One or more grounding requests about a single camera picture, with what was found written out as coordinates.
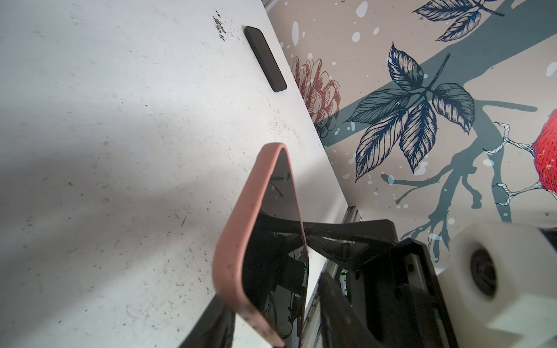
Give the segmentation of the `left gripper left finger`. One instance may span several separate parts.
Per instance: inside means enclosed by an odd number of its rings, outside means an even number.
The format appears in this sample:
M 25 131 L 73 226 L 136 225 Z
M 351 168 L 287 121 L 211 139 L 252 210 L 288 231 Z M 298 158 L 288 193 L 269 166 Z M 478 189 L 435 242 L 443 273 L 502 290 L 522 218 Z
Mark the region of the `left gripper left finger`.
M 231 348 L 236 313 L 214 296 L 179 348 Z

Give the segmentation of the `black phone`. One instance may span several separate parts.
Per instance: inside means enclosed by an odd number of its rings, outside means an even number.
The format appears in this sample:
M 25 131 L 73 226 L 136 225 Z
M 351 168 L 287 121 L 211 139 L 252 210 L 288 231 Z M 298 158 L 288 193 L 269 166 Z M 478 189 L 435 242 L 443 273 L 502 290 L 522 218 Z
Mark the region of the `black phone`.
M 309 256 L 286 149 L 280 149 L 245 252 L 242 285 L 285 347 L 300 346 Z
M 276 93 L 286 90 L 287 83 L 263 32 L 259 28 L 245 26 L 244 34 L 271 89 Z

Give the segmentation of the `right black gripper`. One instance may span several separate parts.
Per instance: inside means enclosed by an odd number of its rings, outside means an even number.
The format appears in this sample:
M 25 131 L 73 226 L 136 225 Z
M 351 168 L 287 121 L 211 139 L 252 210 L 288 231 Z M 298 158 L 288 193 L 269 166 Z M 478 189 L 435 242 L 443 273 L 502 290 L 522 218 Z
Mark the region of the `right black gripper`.
M 341 292 L 383 347 L 458 347 L 425 244 L 400 241 L 390 220 L 303 228 L 309 247 L 348 272 Z

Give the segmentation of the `pink phone case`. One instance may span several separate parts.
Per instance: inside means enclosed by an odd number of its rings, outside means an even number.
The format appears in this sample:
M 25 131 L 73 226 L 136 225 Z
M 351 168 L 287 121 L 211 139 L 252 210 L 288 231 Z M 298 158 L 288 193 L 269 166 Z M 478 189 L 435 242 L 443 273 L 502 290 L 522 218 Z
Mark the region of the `pink phone case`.
M 220 236 L 213 261 L 213 284 L 218 298 L 273 347 L 285 346 L 247 298 L 242 285 L 242 268 L 263 198 L 263 186 L 270 177 L 271 165 L 276 161 L 280 149 L 286 149 L 290 160 L 287 147 L 283 143 L 266 144 L 259 152 Z

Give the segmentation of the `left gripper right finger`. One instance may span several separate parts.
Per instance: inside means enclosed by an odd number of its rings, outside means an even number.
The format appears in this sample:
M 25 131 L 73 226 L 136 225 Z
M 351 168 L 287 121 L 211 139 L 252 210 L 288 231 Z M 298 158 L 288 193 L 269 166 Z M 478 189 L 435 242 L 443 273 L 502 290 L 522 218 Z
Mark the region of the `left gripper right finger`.
M 323 347 L 383 347 L 362 324 L 339 284 L 328 273 L 320 275 L 318 284 Z

